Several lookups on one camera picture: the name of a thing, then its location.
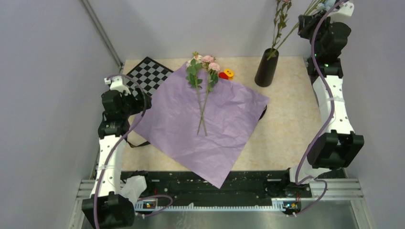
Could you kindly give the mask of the blue hydrangea flower stem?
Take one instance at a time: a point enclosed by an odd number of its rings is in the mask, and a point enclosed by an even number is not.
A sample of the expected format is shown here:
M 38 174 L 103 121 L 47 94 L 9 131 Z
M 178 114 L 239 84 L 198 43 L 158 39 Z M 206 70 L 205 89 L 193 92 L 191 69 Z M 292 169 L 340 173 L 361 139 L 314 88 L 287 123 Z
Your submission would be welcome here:
M 324 10 L 328 11 L 334 4 L 335 4 L 335 0 L 312 0 L 310 2 L 310 4 L 308 5 L 307 9 L 304 11 L 303 15 L 309 16 L 309 15 L 312 15 L 319 11 L 324 11 Z M 292 34 L 292 32 L 294 32 L 297 29 L 298 29 L 298 22 L 292 27 L 292 29 L 290 30 L 290 32 L 287 35 L 281 36 L 281 40 L 277 44 L 275 49 L 278 50 L 284 44 L 284 42 L 288 39 L 288 37 Z

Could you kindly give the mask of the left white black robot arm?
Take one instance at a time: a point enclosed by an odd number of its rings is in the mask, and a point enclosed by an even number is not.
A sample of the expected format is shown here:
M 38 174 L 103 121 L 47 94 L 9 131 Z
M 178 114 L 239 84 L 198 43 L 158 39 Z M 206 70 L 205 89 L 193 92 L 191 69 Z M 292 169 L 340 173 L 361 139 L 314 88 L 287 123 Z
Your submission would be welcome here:
M 137 95 L 118 90 L 101 95 L 104 111 L 97 130 L 99 159 L 96 180 L 89 198 L 82 202 L 82 212 L 95 229 L 119 229 L 134 223 L 133 204 L 120 193 L 121 163 L 128 135 L 134 129 L 129 117 L 144 115 L 151 108 L 151 97 L 140 89 L 136 91 Z

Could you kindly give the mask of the pink rose flower stem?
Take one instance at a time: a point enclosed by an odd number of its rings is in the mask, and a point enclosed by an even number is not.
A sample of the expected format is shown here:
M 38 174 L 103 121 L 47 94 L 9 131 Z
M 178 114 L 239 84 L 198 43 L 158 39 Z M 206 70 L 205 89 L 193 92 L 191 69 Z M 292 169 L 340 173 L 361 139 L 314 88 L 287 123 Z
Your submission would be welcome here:
M 206 103 L 208 100 L 208 95 L 210 92 L 213 91 L 213 88 L 219 81 L 219 73 L 220 73 L 220 65 L 215 62 L 216 58 L 210 55 L 206 55 L 202 57 L 202 66 L 207 71 L 207 86 L 206 86 L 206 93 L 204 97 L 204 103 L 202 106 L 202 112 L 204 114 Z M 199 127 L 197 130 L 197 134 L 199 134 L 201 128 L 201 122 L 199 123 Z

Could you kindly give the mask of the cream rose flower stem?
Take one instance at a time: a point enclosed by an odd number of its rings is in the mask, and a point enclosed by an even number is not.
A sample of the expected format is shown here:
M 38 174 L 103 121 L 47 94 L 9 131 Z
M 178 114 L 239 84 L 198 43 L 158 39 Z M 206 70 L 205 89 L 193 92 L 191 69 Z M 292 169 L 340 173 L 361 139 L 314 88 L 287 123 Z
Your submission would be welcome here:
M 189 85 L 191 88 L 194 88 L 197 94 L 197 103 L 200 109 L 200 121 L 203 126 L 204 134 L 207 136 L 207 130 L 206 130 L 206 125 L 205 125 L 205 120 L 203 116 L 203 108 L 201 105 L 201 95 L 200 95 L 200 84 L 202 83 L 202 80 L 198 78 L 198 72 L 200 69 L 202 69 L 202 56 L 199 55 L 198 52 L 193 53 L 192 59 L 187 62 L 187 68 L 186 68 L 186 79 L 189 82 Z

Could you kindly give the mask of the pink and purple wrapping paper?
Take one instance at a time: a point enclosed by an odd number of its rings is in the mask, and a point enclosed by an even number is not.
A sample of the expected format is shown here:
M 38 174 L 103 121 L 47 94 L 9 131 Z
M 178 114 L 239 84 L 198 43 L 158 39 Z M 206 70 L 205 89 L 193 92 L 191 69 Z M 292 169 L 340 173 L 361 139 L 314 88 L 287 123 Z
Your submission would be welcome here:
M 269 98 L 240 83 L 220 79 L 207 93 L 192 88 L 186 65 L 152 95 L 151 108 L 134 131 L 193 173 L 220 188 L 264 112 Z

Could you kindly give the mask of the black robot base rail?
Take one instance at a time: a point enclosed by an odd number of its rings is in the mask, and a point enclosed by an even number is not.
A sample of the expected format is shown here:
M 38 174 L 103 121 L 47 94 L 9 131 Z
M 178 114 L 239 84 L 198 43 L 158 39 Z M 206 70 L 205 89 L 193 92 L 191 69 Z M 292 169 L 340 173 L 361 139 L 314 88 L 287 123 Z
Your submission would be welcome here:
M 220 188 L 193 172 L 186 171 L 126 171 L 120 179 L 144 176 L 146 190 L 142 198 L 152 195 L 172 197 L 172 206 L 253 207 L 271 206 L 272 198 L 309 198 L 308 185 L 290 181 L 286 170 L 231 171 Z

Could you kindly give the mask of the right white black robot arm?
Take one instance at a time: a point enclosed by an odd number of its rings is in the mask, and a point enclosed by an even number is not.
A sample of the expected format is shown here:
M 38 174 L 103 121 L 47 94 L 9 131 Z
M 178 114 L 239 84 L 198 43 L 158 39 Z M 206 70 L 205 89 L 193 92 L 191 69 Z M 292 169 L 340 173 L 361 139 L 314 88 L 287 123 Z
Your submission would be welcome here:
M 364 137 L 355 133 L 349 121 L 342 91 L 343 70 L 339 56 L 351 29 L 330 18 L 321 21 L 323 14 L 298 18 L 298 35 L 309 40 L 314 51 L 313 57 L 308 58 L 307 72 L 323 125 L 299 164 L 290 169 L 290 178 L 280 183 L 280 191 L 287 197 L 294 196 L 301 184 L 348 167 L 364 146 Z

